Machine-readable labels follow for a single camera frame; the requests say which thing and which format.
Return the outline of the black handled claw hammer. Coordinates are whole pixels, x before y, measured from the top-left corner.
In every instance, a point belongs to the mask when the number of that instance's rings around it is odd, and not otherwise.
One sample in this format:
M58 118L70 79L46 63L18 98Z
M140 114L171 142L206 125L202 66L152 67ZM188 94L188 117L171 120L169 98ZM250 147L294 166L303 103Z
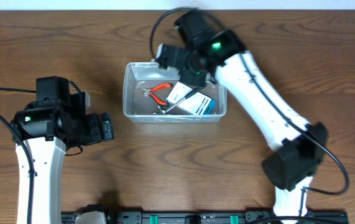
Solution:
M190 97L192 97L193 95L195 95L196 93L198 93L200 90L202 90L204 87L196 87L194 89L192 89L189 93L187 93L182 99L180 99L179 101L177 101L174 105L169 106L168 108L164 108L161 105L158 105L157 108L159 110L160 114L167 114L169 111L171 111L172 109L174 109L175 107L177 107L180 103L182 103L183 101L189 99Z

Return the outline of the red handled pliers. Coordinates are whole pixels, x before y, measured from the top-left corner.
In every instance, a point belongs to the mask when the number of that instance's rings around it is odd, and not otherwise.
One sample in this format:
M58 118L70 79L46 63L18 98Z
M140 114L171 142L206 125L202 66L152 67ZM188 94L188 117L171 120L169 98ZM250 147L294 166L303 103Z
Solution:
M171 90L173 87L172 83L161 83L155 87L152 88L143 88L142 93L145 96L151 97L158 105L160 106L168 106L169 103L167 100L163 100L157 96L158 92L165 92L166 90Z

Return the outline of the clear plastic container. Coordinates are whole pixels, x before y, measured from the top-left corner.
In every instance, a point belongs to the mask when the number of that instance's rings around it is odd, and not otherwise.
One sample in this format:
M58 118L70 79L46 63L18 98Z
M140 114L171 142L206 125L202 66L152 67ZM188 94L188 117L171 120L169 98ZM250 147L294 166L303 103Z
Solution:
M214 123L226 114L227 93L219 84L184 99L192 87L179 82L176 69L161 70L154 62L126 66L123 113L134 123Z

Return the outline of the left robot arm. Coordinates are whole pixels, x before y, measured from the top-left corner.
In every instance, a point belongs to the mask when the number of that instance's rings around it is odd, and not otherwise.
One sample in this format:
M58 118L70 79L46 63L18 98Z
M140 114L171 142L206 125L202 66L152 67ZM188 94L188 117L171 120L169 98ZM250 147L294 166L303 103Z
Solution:
M61 223L62 167L67 151L114 139L109 113L88 114L86 91L70 93L62 77L36 80L36 99L11 121L19 164L18 223Z

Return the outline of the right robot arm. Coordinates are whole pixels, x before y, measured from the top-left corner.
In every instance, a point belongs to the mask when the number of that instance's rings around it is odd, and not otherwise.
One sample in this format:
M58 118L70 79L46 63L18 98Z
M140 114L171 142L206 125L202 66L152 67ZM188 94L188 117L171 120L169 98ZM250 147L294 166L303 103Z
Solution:
M225 27L221 32L208 23L211 14L190 7L174 26L184 47L162 44L153 54L160 68L178 70L180 82L225 87L246 110L273 153L262 162L275 186L273 213L277 217L307 214L307 190L323 160L328 132L322 123L310 124L293 110L267 81L251 52Z

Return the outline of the silver ring spanner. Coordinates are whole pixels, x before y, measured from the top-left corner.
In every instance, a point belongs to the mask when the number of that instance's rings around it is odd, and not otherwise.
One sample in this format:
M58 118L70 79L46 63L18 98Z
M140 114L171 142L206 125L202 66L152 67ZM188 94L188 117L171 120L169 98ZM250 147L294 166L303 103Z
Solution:
M200 123L200 116L192 116L187 114L160 114L153 113L152 117L158 123Z

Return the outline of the white blue card package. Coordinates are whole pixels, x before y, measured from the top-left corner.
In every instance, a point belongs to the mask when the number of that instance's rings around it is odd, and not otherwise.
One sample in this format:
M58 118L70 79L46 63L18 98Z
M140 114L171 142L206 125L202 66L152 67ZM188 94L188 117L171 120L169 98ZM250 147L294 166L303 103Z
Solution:
M174 105L185 95L192 91L192 88L177 82L167 97L167 101ZM216 101L200 92L177 105L178 109L192 115L210 114L216 106Z

